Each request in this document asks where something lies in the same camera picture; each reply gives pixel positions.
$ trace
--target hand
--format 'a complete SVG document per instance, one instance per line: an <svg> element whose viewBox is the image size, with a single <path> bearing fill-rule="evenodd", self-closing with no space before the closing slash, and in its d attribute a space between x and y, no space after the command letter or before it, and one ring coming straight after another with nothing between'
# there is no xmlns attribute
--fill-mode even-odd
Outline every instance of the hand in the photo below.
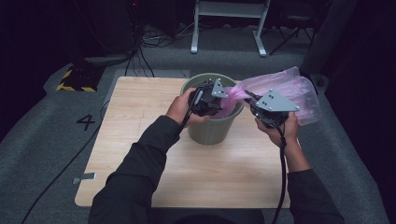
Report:
<svg viewBox="0 0 396 224"><path fill-rule="evenodd" d="M262 122L256 118L256 123L257 123L257 128L261 130L264 133L267 133L268 136L270 137L271 141L277 145L278 147L281 146L281 140L280 140L280 134L279 131L276 128L267 128L262 124ZM298 122L297 122L297 117L294 112L289 112L289 118L286 119L285 123L280 126L280 130L283 131L283 128L285 127L285 138L286 142L291 143L291 142L297 142L297 132L298 132Z"/></svg>
<svg viewBox="0 0 396 224"><path fill-rule="evenodd" d="M176 121L179 125L183 122L189 109L189 96L190 93L195 91L194 88L188 88L182 95L177 96L174 102L169 106L166 116ZM209 116L200 117L196 114L191 114L190 119L187 121L186 127L193 123L203 123L209 119Z"/></svg>

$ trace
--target metal stand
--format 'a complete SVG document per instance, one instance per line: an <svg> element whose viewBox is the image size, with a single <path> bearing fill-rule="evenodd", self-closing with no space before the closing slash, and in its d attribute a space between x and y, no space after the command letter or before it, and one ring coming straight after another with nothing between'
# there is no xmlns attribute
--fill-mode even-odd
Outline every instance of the metal stand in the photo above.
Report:
<svg viewBox="0 0 396 224"><path fill-rule="evenodd" d="M306 35L308 36L308 39L310 41L309 43L309 48L311 49L312 43L314 42L314 38L315 38L315 33L310 36L309 33L305 30L305 29L301 29L301 28L296 28L293 33L291 35L289 35L288 38L284 39L282 43L280 43L280 45L278 45L275 49L273 49L273 51L271 51L270 55L273 55L275 53L275 51L277 51L278 49L280 49L280 47L282 47L284 44L286 44L286 42L288 42L292 37L297 36L301 30L304 30Z"/></svg>
<svg viewBox="0 0 396 224"><path fill-rule="evenodd" d="M243 18L260 18L259 29L253 31L253 37L256 41L257 48L262 57L267 55L262 44L261 34L262 27L267 17L268 8L271 0L266 0L265 4L242 4L242 3L224 3L224 2L206 2L196 0L194 13L194 33L192 35L191 53L198 51L198 21L199 16L223 16L223 17L243 17Z"/></svg>

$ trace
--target black cable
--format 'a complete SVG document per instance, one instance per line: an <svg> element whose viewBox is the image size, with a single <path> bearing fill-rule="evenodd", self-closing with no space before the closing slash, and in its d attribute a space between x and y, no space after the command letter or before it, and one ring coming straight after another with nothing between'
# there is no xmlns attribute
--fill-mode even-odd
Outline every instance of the black cable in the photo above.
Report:
<svg viewBox="0 0 396 224"><path fill-rule="evenodd" d="M280 157L280 163L281 163L281 167L282 167L282 190L280 193L279 203L277 205L274 219L272 222L273 224L275 224L279 217L280 209L282 208L282 204L283 204L283 201L285 200L285 194L286 194L286 161L285 161L285 147L286 147L285 126L286 126L286 124L283 125L283 132L280 130L280 128L277 125L275 125L274 123L273 123L273 125L280 134L281 145L279 148L279 157Z"/></svg>
<svg viewBox="0 0 396 224"><path fill-rule="evenodd" d="M85 147L91 142L91 140L95 137L97 132L99 131L100 127L102 125L102 122L100 122L99 126L96 128L96 130L93 132L91 137L88 139L88 141L84 144L84 146L78 151L78 153L66 164L66 166L62 169L62 171L53 178L53 180L44 188L43 191L41 191L40 195L35 199L33 204L30 206L29 210L27 211L25 217L23 218L23 221L21 224L25 223L26 219L29 217L30 213L32 213L33 208L35 205L38 203L38 201L41 199L41 197L47 192L47 190L55 183L55 181L66 171L66 169L70 166L70 164L78 157L78 155L85 149Z"/></svg>
<svg viewBox="0 0 396 224"><path fill-rule="evenodd" d="M146 76L146 77L148 77L148 75L146 74L145 67L143 67L143 65L142 65L142 62L140 62L140 56L139 56L139 53L137 53L137 54L136 54L136 56L137 56L137 59L139 60L139 64L140 64L140 67L141 67L141 68L142 68L142 70L143 70L143 73L145 74L145 76Z"/></svg>
<svg viewBox="0 0 396 224"><path fill-rule="evenodd" d="M143 61L145 61L145 63L146 63L146 65L148 66L148 69L149 69L149 71L151 72L152 76L155 77L155 76L154 76L154 72L152 71L151 67L149 66L148 61L146 61L146 58L145 58L145 56L143 55L143 50L142 50L142 48L141 48L140 46L139 46L139 49L140 49L140 54L142 55Z"/></svg>
<svg viewBox="0 0 396 224"><path fill-rule="evenodd" d="M134 58L132 58L132 70L134 70Z"/></svg>
<svg viewBox="0 0 396 224"><path fill-rule="evenodd" d="M179 138L181 132L183 132L184 127L186 127L187 122L189 121L190 116L191 116L191 114L192 114L192 108L194 107L194 102L195 102L196 98L198 97L199 91L200 91L200 90L201 90L201 89L198 88L197 91L196 91L196 93L195 93L195 95L194 95L194 97L192 98L191 103L190 103L190 105L189 105L189 109L187 109L186 115L184 116L184 119L181 121L181 124L180 124L180 126L178 127L177 134L176 134L176 136L175 136L175 139L174 139L174 141L173 141L173 144L178 140L178 138Z"/></svg>
<svg viewBox="0 0 396 224"><path fill-rule="evenodd" d="M162 34L162 35L157 35L157 31L146 31L142 36L142 46L145 48L165 48L173 43L175 43L176 41L183 39L184 37L186 37L187 35L192 35L192 33L187 34L187 35L183 35L184 32L192 30L194 22L191 23L190 25L188 25L187 27L185 27L184 29L180 29L181 31L178 32L177 35L175 36L170 36L167 34ZM153 43L149 43L148 40L153 40L153 39L157 39L157 43L153 44ZM161 43L163 43L164 41L170 41L169 43L166 43L164 45L161 45Z"/></svg>
<svg viewBox="0 0 396 224"><path fill-rule="evenodd" d="M128 63L126 64L126 67L125 67L125 74L124 74L125 77L126 77L126 74L127 74L127 72L128 72L129 63L131 62L132 58L133 58L133 57L131 57L131 58L129 59Z"/></svg>

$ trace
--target metal bracket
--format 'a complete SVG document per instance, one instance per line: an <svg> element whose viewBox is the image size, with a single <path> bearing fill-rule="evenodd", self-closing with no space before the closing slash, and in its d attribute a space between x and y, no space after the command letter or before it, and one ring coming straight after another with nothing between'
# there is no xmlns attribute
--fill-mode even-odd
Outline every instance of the metal bracket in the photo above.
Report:
<svg viewBox="0 0 396 224"><path fill-rule="evenodd" d="M73 184L78 184L83 179L96 179L96 173L83 174L80 178L74 177Z"/></svg>
<svg viewBox="0 0 396 224"><path fill-rule="evenodd" d="M221 81L220 78L216 79L215 84L213 85L212 96L218 97L218 98L227 98L228 95L225 93L225 90L222 87L222 84L220 81Z"/></svg>
<svg viewBox="0 0 396 224"><path fill-rule="evenodd" d="M267 111L299 111L300 107L281 95L279 92L269 90L256 104L261 109Z"/></svg>

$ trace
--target gray carpet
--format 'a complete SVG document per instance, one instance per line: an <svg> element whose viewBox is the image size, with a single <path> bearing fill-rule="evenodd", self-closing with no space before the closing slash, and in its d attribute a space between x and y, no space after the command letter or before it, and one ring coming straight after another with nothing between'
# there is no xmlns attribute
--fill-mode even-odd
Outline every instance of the gray carpet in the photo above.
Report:
<svg viewBox="0 0 396 224"><path fill-rule="evenodd" d="M281 41L277 30L263 37L267 50ZM190 54L190 45L191 36L188 35L166 48L143 48L143 52L158 77L192 77L213 72L237 80L300 66L308 42L305 35L300 34L273 56L262 58L248 27L201 32L195 55ZM123 76L126 63L106 69L98 92L56 91L68 67L66 64L49 78L44 86L47 96L15 125L0 145L2 224L21 223L35 198L88 141L100 124L101 108L114 88L115 78ZM137 58L134 58L134 68L129 66L127 76L144 76ZM145 72L150 76L146 66ZM307 158L333 196L346 223L389 223L374 180L332 112L323 94L324 88L318 90L323 117L299 132ZM84 124L77 120L87 115L92 115L95 123L84 131ZM90 209L75 205L78 185L72 184L72 178L83 174L93 143L94 138L43 195L26 223L87 222ZM262 212L270 223L275 209ZM278 223L292 223L289 210L281 212Z"/></svg>

